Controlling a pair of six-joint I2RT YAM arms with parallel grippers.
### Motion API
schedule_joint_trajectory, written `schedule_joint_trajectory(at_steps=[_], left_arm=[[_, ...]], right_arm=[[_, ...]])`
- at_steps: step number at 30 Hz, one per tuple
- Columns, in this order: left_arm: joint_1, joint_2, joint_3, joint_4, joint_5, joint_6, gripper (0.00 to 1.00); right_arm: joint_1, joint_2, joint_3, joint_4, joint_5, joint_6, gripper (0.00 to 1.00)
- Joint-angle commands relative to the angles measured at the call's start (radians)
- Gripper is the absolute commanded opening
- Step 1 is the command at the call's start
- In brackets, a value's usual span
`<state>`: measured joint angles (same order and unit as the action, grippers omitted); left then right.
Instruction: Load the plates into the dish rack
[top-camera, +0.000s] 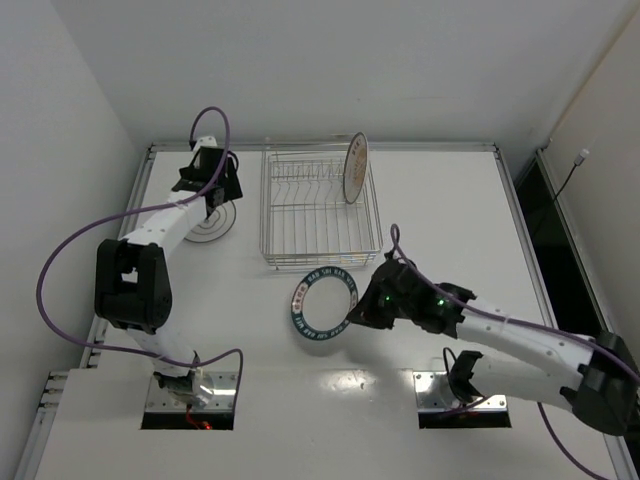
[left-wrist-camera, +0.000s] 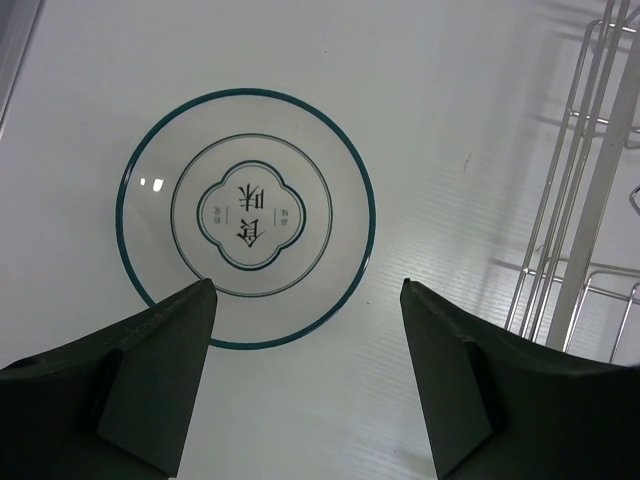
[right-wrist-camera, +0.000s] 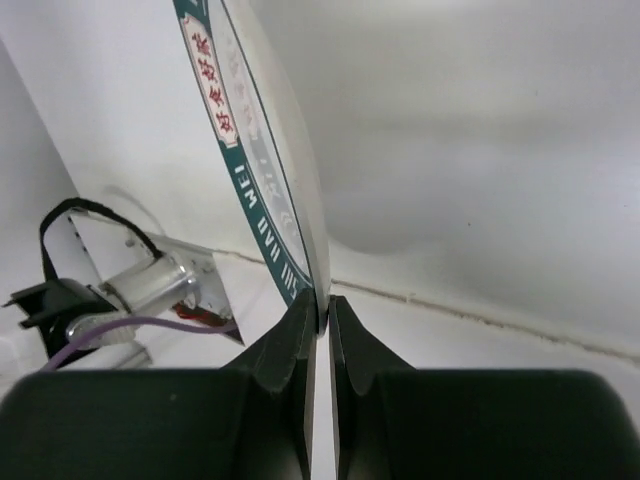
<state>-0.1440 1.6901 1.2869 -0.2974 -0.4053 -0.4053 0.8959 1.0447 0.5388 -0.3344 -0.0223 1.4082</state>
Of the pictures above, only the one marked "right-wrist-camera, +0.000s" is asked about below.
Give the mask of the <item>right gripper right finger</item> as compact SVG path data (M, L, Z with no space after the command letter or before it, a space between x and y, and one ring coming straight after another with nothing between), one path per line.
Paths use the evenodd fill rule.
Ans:
M411 366L365 328L344 296L330 299L328 334L337 477L390 479L378 377Z

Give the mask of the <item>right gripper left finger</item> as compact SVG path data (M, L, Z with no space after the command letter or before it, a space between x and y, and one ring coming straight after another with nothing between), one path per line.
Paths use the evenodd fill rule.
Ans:
M233 479L309 479L317 304L305 289L282 318L221 368L242 379L233 408Z

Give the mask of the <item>green rimmed plate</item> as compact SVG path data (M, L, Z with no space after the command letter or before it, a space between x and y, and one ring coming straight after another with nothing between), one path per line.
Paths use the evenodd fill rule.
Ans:
M303 290L327 327L329 242L317 165L289 79L245 1L177 1L220 154L283 301Z

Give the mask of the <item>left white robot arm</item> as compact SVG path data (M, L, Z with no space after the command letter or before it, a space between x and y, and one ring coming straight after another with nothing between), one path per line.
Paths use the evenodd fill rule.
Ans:
M62 277L47 246L39 245L43 280L16 291L8 303L25 319L24 330L36 329L48 359L64 367L96 350L134 341L133 317L156 317L171 311L184 326L242 340L230 301L210 251L168 237L152 237L133 222L97 202L69 198L41 221L39 235L70 212L97 214L123 227L140 249L133 266L98 284Z

